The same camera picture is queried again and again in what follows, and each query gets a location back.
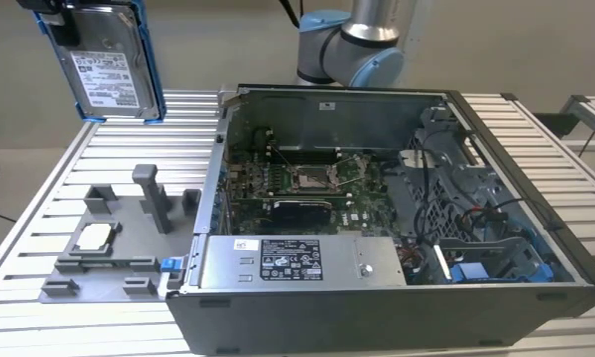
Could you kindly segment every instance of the blue latch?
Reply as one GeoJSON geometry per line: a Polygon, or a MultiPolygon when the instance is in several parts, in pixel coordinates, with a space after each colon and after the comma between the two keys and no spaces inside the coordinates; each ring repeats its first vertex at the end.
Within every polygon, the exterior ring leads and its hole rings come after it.
{"type": "Polygon", "coordinates": [[[182,270],[182,258],[165,258],[160,262],[161,273],[177,273],[182,270]]]}

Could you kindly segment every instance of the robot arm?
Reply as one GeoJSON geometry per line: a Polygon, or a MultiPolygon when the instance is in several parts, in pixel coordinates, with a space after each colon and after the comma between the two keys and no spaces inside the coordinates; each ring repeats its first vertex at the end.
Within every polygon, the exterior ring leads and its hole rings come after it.
{"type": "Polygon", "coordinates": [[[299,84],[388,87],[404,56],[396,47],[397,0],[355,0],[352,13],[320,10],[299,24],[299,84]]]}

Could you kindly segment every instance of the white wall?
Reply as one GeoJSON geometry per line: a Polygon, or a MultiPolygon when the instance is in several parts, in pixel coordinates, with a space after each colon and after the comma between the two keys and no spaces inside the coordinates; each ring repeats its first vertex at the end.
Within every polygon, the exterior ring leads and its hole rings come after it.
{"type": "Polygon", "coordinates": [[[535,112],[595,95],[595,0],[433,3],[408,86],[512,92],[535,112]]]}
{"type": "MultiPolygon", "coordinates": [[[[595,0],[433,3],[407,86],[512,91],[539,111],[556,110],[571,93],[595,94],[595,0]]],[[[292,81],[297,33],[276,0],[148,0],[148,17],[165,87],[292,81]]],[[[68,145],[80,127],[72,102],[30,14],[0,0],[0,147],[68,145]]]]}

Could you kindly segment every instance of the barcode sticker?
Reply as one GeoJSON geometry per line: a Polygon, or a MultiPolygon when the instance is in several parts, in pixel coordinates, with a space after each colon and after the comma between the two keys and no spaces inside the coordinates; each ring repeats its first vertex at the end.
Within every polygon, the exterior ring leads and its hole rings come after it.
{"type": "Polygon", "coordinates": [[[122,53],[72,51],[82,89],[92,106],[138,108],[137,90],[122,53]]]}

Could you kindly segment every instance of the hard drive label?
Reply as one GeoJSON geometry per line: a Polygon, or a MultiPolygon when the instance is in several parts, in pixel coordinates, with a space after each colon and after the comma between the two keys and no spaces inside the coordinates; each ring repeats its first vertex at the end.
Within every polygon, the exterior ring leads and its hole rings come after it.
{"type": "Polygon", "coordinates": [[[120,52],[89,51],[72,51],[70,55],[90,105],[138,108],[125,55],[120,52]]]}
{"type": "Polygon", "coordinates": [[[319,241],[262,239],[260,277],[262,280],[323,280],[319,241]]]}

